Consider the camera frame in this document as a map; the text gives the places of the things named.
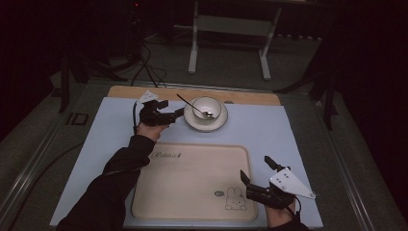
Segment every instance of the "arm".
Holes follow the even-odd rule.
[[[168,125],[148,127],[141,124],[129,146],[114,154],[102,175],[89,184],[57,230],[122,230],[126,216],[124,201],[137,184],[140,169],[148,165],[148,155],[166,127]]]

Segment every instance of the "metal stand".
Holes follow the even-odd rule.
[[[264,79],[270,81],[269,66],[267,60],[267,53],[270,42],[273,38],[273,33],[279,19],[282,9],[278,8],[275,12],[273,21],[239,19],[232,17],[220,17],[211,15],[202,15],[198,13],[198,1],[194,4],[194,19],[192,25],[192,47],[189,63],[189,74],[195,73],[197,63],[197,34],[200,31],[212,31],[221,33],[231,33],[239,35],[263,36],[266,37],[265,46],[259,51],[259,58],[261,62]]]

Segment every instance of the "white saucer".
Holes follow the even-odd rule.
[[[228,111],[225,105],[219,102],[221,105],[221,114],[216,119],[202,119],[197,117],[192,111],[193,108],[190,105],[186,105],[184,108],[184,119],[192,128],[200,132],[212,132],[222,127],[228,119]]]

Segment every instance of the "white tag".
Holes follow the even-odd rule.
[[[269,182],[285,193],[301,195],[308,198],[316,198],[316,195],[310,191],[287,167],[270,177]]]
[[[157,94],[154,94],[152,92],[150,92],[149,90],[146,91],[146,93],[144,95],[141,96],[141,98],[138,100],[139,103],[145,103],[145,102],[149,102],[155,99],[158,99],[159,96]]]

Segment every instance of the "wooden board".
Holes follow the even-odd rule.
[[[238,145],[158,142],[141,170],[132,206],[139,219],[250,221],[257,206],[245,197],[242,169],[247,150]]]
[[[176,93],[179,93],[186,99],[194,99],[200,96],[211,96],[221,102],[231,101],[236,104],[270,106],[281,105],[278,96],[273,93],[257,93],[231,90],[192,90],[113,86],[108,93],[108,97],[139,98],[147,90],[158,94],[159,98],[162,100],[180,100],[176,95]]]

